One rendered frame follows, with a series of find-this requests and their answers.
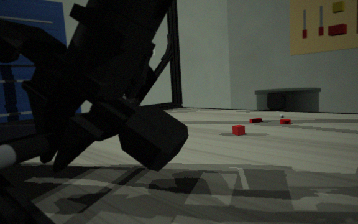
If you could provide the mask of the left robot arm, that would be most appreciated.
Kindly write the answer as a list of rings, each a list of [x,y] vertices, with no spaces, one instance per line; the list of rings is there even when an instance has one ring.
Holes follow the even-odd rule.
[[[110,8],[114,9],[130,20],[157,32],[163,18],[165,17],[173,0],[100,0]],[[135,98],[142,101],[157,77],[149,66],[149,61],[153,55],[145,54],[136,73],[134,74],[129,88],[125,93],[128,99]],[[136,96],[135,96],[136,95]]]

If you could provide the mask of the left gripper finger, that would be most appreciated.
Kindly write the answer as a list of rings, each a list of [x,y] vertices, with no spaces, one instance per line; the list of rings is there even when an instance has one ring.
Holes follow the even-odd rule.
[[[29,98],[37,136],[66,129],[69,119],[86,101],[79,94],[49,96],[30,80],[24,80],[21,87]],[[40,161],[50,162],[57,151],[40,156]]]
[[[95,141],[103,141],[120,133],[121,129],[111,133],[105,132],[87,119],[87,115],[84,114],[69,119],[53,163],[54,173],[63,170]]]

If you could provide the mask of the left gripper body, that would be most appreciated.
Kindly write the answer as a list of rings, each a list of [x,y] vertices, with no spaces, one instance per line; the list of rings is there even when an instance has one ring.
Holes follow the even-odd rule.
[[[79,23],[68,48],[39,27],[0,19],[0,62],[22,54],[36,67],[32,84],[49,96],[82,96],[92,104],[87,119],[107,133],[121,129],[121,149],[159,172],[180,152],[188,127],[158,106],[140,110],[123,98],[156,32],[100,0],[74,3],[69,16]]]

